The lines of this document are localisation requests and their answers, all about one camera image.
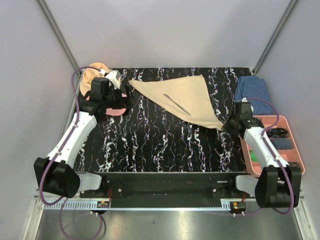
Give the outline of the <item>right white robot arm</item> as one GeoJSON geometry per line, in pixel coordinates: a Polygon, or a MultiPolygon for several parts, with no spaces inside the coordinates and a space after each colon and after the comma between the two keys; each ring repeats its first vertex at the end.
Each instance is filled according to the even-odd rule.
{"type": "Polygon", "coordinates": [[[297,207],[302,170],[290,165],[278,153],[263,122],[253,116],[251,103],[235,103],[223,129],[240,136],[251,147],[261,167],[259,177],[251,173],[236,176],[235,181],[227,185],[228,195],[236,199],[245,192],[255,198],[260,208],[272,208],[276,212],[286,208],[286,214],[297,207]]]}

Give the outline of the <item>beige cloth napkin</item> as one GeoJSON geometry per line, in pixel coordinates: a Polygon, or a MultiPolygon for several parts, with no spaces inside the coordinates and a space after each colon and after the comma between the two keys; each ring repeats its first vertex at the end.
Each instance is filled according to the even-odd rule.
{"type": "Polygon", "coordinates": [[[215,115],[202,75],[150,82],[130,80],[129,84],[141,95],[185,122],[208,129],[223,128],[224,124],[215,115]]]}

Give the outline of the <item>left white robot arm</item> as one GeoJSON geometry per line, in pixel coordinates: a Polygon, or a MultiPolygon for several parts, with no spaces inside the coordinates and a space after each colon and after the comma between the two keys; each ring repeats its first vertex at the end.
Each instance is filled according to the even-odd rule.
{"type": "Polygon", "coordinates": [[[107,110],[126,111],[132,108],[130,86],[125,85],[125,90],[123,94],[118,71],[92,80],[88,99],[78,103],[76,113],[61,140],[47,157],[39,157],[34,162],[40,193],[65,198],[73,198],[85,191],[90,191],[97,198],[103,198],[108,193],[108,186],[101,175],[77,173],[74,164],[84,141],[98,121],[107,116],[107,110]]]}

